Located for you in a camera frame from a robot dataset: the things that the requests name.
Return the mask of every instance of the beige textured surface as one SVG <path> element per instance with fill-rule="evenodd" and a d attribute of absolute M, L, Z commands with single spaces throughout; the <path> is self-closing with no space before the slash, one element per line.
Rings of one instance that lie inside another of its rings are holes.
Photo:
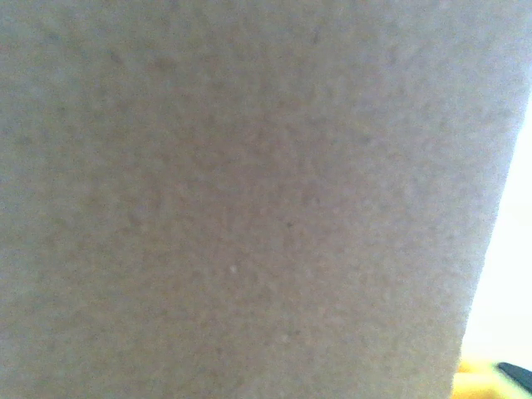
<path fill-rule="evenodd" d="M 0 395 L 445 398 L 530 9 L 413 3 L 1 1 Z"/>

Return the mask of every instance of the black object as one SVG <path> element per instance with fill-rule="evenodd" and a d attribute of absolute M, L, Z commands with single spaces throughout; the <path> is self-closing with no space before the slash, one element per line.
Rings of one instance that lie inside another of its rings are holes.
<path fill-rule="evenodd" d="M 497 368 L 506 376 L 517 382 L 525 391 L 532 394 L 532 372 L 523 367 L 514 366 L 509 363 L 499 363 Z"/>

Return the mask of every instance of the yellow object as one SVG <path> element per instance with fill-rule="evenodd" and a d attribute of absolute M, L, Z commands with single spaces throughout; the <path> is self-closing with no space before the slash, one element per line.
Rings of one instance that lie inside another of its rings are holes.
<path fill-rule="evenodd" d="M 497 364 L 462 361 L 455 374 L 452 399 L 532 399 L 532 393 Z"/>

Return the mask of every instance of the bright background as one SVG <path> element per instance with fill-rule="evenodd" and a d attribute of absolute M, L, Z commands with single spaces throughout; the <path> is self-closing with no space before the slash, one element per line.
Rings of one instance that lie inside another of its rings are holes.
<path fill-rule="evenodd" d="M 462 352 L 532 370 L 532 106 L 517 140 Z"/>

